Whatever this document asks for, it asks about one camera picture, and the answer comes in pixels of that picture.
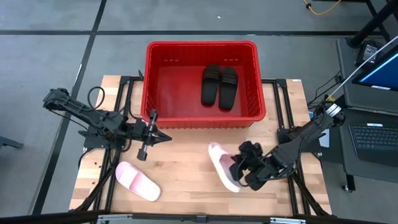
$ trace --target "floor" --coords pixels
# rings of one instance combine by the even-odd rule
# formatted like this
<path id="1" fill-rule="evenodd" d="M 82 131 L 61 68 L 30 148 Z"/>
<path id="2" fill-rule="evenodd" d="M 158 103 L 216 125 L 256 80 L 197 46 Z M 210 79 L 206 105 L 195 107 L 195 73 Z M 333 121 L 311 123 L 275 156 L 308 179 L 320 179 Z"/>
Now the floor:
<path id="1" fill-rule="evenodd" d="M 105 8 L 95 23 L 101 2 Z M 386 2 L 372 3 L 378 11 Z M 313 2 L 319 12 L 332 4 Z M 61 119 L 42 108 L 50 88 L 73 88 L 86 102 L 88 90 L 103 75 L 143 71 L 146 46 L 154 40 L 251 40 L 262 76 L 299 78 L 310 100 L 339 70 L 336 39 L 354 34 L 371 16 L 363 2 L 343 2 L 315 16 L 299 0 L 1 0 L 0 136 L 25 146 L 0 150 L 0 217 L 31 213 L 49 155 L 57 148 Z M 392 37 L 398 35 L 395 18 L 384 26 Z M 74 32 L 84 30 L 99 32 Z M 106 30 L 131 32 L 105 35 Z M 68 209 L 83 145 L 78 130 L 69 124 L 43 213 Z M 357 191 L 347 194 L 340 189 L 345 182 L 341 165 L 324 162 L 323 171 L 334 215 L 386 223 L 398 219 L 398 184 L 355 177 Z"/>

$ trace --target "pink slide sandal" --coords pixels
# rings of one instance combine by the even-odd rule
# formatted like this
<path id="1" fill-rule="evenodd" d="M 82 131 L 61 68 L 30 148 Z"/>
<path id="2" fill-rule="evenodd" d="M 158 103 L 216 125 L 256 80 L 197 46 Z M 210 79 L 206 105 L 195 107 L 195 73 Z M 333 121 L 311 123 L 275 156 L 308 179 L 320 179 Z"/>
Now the pink slide sandal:
<path id="1" fill-rule="evenodd" d="M 224 151 L 221 145 L 215 142 L 210 143 L 208 149 L 211 161 L 224 186 L 228 190 L 238 193 L 241 190 L 241 185 L 233 180 L 229 171 L 229 167 L 235 163 L 231 158 L 233 154 Z"/>
<path id="2" fill-rule="evenodd" d="M 160 196 L 160 187 L 128 162 L 121 162 L 116 168 L 116 179 L 130 191 L 154 202 Z"/>

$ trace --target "wooden table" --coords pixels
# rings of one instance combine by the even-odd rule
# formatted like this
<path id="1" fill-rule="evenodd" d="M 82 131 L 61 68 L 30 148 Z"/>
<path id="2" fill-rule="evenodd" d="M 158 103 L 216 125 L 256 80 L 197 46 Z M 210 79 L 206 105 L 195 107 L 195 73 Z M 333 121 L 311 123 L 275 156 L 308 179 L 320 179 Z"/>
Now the wooden table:
<path id="1" fill-rule="evenodd" d="M 101 109 L 113 110 L 118 92 L 120 76 L 106 75 L 101 86 L 105 89 L 105 101 Z M 140 115 L 143 82 L 134 82 L 132 93 L 132 113 Z M 287 89 L 297 126 L 309 120 L 303 86 L 300 80 L 287 80 Z M 278 119 L 274 92 L 271 84 L 263 84 L 266 101 L 266 117 L 247 129 L 167 129 L 164 133 L 173 137 L 149 147 L 147 161 L 136 159 L 141 142 L 133 141 L 128 152 L 121 154 L 121 161 L 134 164 L 162 189 L 156 202 L 145 201 L 116 182 L 112 212 L 160 213 L 160 214 L 207 214 L 207 215 L 260 215 L 291 216 L 287 180 L 268 181 L 263 188 L 253 191 L 242 188 L 240 193 L 232 193 L 221 183 L 208 155 L 208 144 L 216 141 L 226 151 L 238 153 L 238 146 L 247 140 L 261 143 L 264 152 L 277 144 L 276 130 Z M 280 102 L 284 112 L 282 90 Z M 104 149 L 94 149 L 81 162 L 73 191 L 70 209 L 79 206 L 97 184 L 100 175 Z M 329 199 L 319 161 L 309 153 L 302 154 L 305 183 L 324 210 L 331 213 Z M 300 191 L 295 186 L 298 208 L 303 213 Z M 104 207 L 108 186 L 104 186 L 100 208 Z"/>

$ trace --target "black slide sandal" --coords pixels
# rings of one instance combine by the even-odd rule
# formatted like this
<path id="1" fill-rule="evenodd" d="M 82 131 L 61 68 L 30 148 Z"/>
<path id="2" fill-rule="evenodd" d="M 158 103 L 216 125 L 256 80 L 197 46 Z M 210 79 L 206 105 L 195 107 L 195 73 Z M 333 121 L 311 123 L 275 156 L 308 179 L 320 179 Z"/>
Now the black slide sandal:
<path id="1" fill-rule="evenodd" d="M 221 72 L 218 106 L 229 111 L 234 106 L 236 89 L 238 89 L 238 74 L 235 69 L 225 67 Z"/>
<path id="2" fill-rule="evenodd" d="M 203 105 L 213 106 L 216 101 L 220 79 L 219 65 L 208 65 L 203 71 L 201 83 L 201 103 Z"/>

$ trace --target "monitor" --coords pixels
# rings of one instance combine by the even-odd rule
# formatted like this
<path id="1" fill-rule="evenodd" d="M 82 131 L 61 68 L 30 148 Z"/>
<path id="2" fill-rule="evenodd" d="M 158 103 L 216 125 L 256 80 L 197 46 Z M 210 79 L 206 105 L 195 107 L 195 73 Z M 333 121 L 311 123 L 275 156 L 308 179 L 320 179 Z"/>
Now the monitor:
<path id="1" fill-rule="evenodd" d="M 398 45 L 384 54 L 375 65 L 354 78 L 353 83 L 398 91 Z"/>

